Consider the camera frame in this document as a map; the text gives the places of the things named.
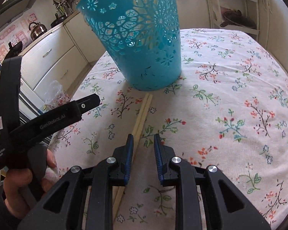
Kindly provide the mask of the person's left hand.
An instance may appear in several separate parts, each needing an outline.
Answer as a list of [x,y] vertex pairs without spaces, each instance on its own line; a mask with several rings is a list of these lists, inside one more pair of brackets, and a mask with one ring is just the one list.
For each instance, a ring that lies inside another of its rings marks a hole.
[[[47,164],[51,169],[56,169],[56,159],[49,149],[47,150]],[[11,215],[18,219],[23,219],[30,211],[30,207],[20,194],[20,189],[25,188],[33,179],[32,172],[29,169],[12,169],[7,172],[3,183],[3,190],[6,195],[4,203]],[[45,177],[40,181],[44,192],[48,192],[51,187],[58,181],[56,174],[46,172]]]

